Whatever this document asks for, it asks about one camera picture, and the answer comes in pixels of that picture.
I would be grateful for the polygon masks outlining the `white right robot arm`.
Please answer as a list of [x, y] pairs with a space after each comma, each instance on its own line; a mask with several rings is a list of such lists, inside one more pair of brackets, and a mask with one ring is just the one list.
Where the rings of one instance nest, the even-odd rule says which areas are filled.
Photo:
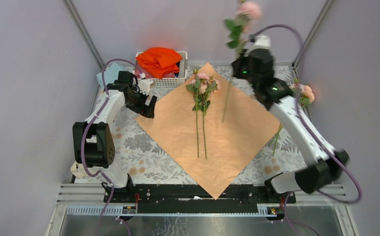
[[247, 80], [256, 99], [284, 126], [300, 150], [306, 168], [278, 174], [265, 181], [275, 194], [303, 191], [311, 194], [337, 180], [349, 162], [344, 150], [336, 150], [316, 130], [299, 106], [286, 82], [274, 76], [274, 58], [268, 49], [243, 49], [232, 62], [233, 76]]

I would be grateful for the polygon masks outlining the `green and orange wrapping paper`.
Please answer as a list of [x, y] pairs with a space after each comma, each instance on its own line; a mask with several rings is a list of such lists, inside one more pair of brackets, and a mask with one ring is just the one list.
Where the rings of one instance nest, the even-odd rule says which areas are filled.
[[156, 102], [154, 118], [139, 116], [136, 122], [217, 199], [275, 135], [279, 121], [212, 65], [200, 71], [221, 84], [206, 115], [193, 110], [191, 93], [181, 85]]

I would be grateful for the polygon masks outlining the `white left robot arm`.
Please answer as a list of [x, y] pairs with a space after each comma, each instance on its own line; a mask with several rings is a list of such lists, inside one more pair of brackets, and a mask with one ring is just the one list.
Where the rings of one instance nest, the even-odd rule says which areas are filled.
[[73, 125], [75, 161], [86, 175], [101, 175], [112, 187], [126, 187], [129, 175], [115, 159], [110, 125], [121, 108], [145, 118], [154, 118], [157, 97], [150, 95], [153, 84], [151, 79], [139, 80], [131, 72], [120, 71], [117, 80], [105, 86], [105, 97], [92, 114]]

